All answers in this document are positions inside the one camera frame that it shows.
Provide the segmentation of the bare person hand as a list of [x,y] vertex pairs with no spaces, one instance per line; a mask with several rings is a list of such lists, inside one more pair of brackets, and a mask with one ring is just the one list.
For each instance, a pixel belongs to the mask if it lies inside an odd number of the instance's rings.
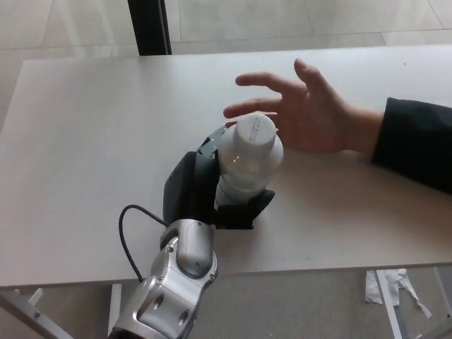
[[237,76],[238,86],[261,86],[279,98],[260,97],[230,105],[223,111],[232,120],[264,112],[275,124],[285,147],[311,153],[350,150],[371,157],[383,122],[383,112],[356,107],[333,89],[321,72],[301,59],[294,62],[298,81],[274,73]]

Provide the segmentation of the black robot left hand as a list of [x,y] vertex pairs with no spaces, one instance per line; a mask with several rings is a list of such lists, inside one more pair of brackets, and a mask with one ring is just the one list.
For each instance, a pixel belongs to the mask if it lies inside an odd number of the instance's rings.
[[254,220],[267,208],[275,192],[265,189],[246,203],[214,207],[220,179],[218,148],[226,128],[212,132],[195,151],[189,151],[167,178],[163,193],[163,220],[193,219],[219,230],[252,230]]

